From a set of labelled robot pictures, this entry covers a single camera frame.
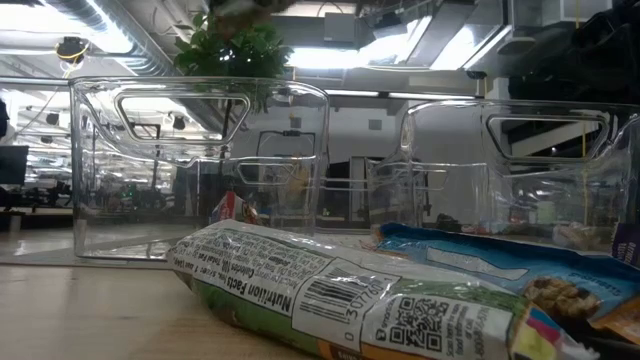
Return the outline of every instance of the computer monitor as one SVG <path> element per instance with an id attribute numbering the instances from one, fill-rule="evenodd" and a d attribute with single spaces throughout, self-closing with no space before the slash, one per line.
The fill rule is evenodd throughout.
<path id="1" fill-rule="evenodd" d="M 0 146 L 0 184 L 24 185 L 28 146 Z"/>

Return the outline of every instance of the qr code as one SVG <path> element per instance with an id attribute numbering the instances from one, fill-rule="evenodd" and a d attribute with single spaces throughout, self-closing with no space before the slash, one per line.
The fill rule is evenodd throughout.
<path id="1" fill-rule="evenodd" d="M 442 319 L 449 304 L 432 299 L 403 297 L 389 341 L 430 351 L 442 351 Z"/>

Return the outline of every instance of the blue snack bag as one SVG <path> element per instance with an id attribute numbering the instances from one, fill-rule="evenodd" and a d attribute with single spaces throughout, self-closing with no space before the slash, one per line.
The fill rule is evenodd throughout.
<path id="1" fill-rule="evenodd" d="M 610 256 L 400 224 L 381 226 L 379 235 L 380 252 L 476 276 L 554 320 L 586 320 L 640 344 L 640 271 Z"/>

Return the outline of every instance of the plastic packaging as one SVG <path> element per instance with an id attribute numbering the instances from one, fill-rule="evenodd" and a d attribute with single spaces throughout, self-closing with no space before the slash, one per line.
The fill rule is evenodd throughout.
<path id="1" fill-rule="evenodd" d="M 472 274 L 523 294 L 559 323 L 588 321 L 640 344 L 640 271 L 617 259 L 398 224 L 379 233 L 385 253 Z"/>
<path id="2" fill-rule="evenodd" d="M 247 224 L 262 225 L 262 221 L 256 209 L 247 204 L 233 191 L 227 191 L 224 194 L 218 206 L 211 212 L 209 223 L 213 224 L 218 221 L 233 219 Z"/>
<path id="3" fill-rule="evenodd" d="M 294 233 L 224 220 L 167 258 L 222 319 L 326 359 L 597 358 L 488 282 Z"/>

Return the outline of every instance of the table surface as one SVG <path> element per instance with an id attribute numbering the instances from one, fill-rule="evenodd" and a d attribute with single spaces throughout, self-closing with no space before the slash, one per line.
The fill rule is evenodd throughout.
<path id="1" fill-rule="evenodd" d="M 306 359 L 209 313 L 166 270 L 0 266 L 2 359 Z"/>

